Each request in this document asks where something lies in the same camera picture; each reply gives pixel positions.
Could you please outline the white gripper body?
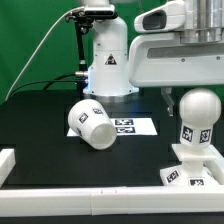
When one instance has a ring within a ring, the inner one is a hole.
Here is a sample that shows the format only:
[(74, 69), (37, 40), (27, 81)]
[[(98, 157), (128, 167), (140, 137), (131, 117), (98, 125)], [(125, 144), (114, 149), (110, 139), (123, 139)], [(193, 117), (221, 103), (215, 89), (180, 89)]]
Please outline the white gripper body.
[(167, 0), (138, 15), (129, 51), (137, 87), (224, 84), (224, 0)]

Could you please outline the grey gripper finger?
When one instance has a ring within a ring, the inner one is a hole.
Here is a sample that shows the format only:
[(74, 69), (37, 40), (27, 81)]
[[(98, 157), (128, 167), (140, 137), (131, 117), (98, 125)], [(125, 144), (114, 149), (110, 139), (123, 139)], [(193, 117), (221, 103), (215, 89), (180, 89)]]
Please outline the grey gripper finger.
[(173, 111), (174, 111), (174, 101), (171, 97), (171, 93), (172, 93), (171, 87), (163, 87), (161, 89), (161, 95), (163, 99), (165, 100), (165, 102), (167, 103), (167, 106), (168, 106), (167, 111), (170, 116), (173, 115)]

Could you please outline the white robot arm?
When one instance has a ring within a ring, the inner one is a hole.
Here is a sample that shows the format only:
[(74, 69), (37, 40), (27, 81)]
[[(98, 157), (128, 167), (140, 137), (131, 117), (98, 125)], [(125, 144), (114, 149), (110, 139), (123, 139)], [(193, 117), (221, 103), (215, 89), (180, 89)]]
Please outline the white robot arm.
[(131, 43), (114, 5), (134, 0), (79, 1), (93, 20), (87, 94), (118, 98), (140, 87), (224, 84), (224, 0), (167, 0), (135, 18)]

